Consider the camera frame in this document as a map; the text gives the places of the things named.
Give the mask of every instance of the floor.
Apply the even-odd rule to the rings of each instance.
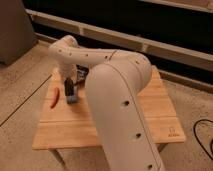
[[[175,2],[178,4],[185,4],[185,5],[194,5],[194,6],[199,6],[199,7],[206,7],[207,4],[209,3],[209,0],[164,0],[164,1],[169,1],[169,2]]]
[[[0,170],[64,170],[48,151],[31,148],[50,73],[56,66],[40,42],[9,67],[0,67]],[[213,120],[213,95],[164,80],[185,130],[185,143],[169,144],[161,156],[167,170],[212,171],[213,162],[193,136],[198,119]],[[202,124],[199,135],[205,146],[213,137],[213,126]],[[109,171],[101,148],[60,150],[67,170]]]

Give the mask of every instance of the orange object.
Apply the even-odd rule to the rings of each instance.
[[[53,109],[53,108],[56,106],[56,104],[58,103],[59,97],[60,97],[60,90],[59,90],[58,87],[55,87],[55,88],[54,88],[54,97],[53,97],[53,101],[52,101],[52,103],[51,103],[51,105],[50,105],[50,108],[51,108],[51,109]]]

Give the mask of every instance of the terrazzo floor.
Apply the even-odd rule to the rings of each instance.
[[[0,67],[0,171],[64,170],[48,151],[32,150],[49,76],[55,61],[40,42],[9,67]],[[213,120],[213,95],[164,80],[187,136],[185,143],[169,144],[161,156],[168,171],[212,171],[213,162],[193,135],[201,118]],[[205,146],[213,126],[202,124],[199,135]],[[70,171],[109,171],[101,148],[60,150]]]

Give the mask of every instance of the wooden stool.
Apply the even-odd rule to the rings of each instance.
[[[152,79],[138,97],[153,140],[161,144],[159,150],[162,150],[165,144],[184,142],[186,137],[159,72],[155,66],[152,68]],[[55,108],[50,109],[55,87],[60,89],[60,99]],[[65,163],[57,149],[101,146],[83,86],[79,87],[78,95],[78,103],[66,103],[64,86],[55,68],[32,147],[35,150],[50,150],[61,164]]]

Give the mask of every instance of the black panel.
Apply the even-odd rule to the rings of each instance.
[[[45,26],[42,26],[39,24],[34,24],[33,26],[34,26],[36,32],[39,32],[41,34],[46,34],[48,36],[55,37],[58,39],[62,38],[65,35],[70,34],[70,33],[64,32],[64,31],[58,31],[53,28],[48,28],[48,27],[45,27]],[[89,39],[89,38],[82,37],[79,35],[74,35],[74,34],[72,34],[72,35],[77,39],[77,41],[79,42],[80,45],[88,47],[88,48],[109,48],[109,49],[128,50],[128,49],[125,49],[125,48],[122,48],[119,46],[107,44],[104,42]],[[179,74],[179,75],[189,77],[189,78],[192,78],[195,80],[199,80],[202,82],[206,82],[209,84],[213,84],[212,72],[210,72],[210,71],[191,67],[191,66],[188,66],[185,64],[169,61],[169,60],[151,56],[151,55],[146,55],[146,56],[149,58],[150,62],[153,65],[156,65],[159,69],[163,69],[163,70],[169,71],[171,73]]]
[[[26,7],[213,54],[213,14],[138,0],[23,0]]]

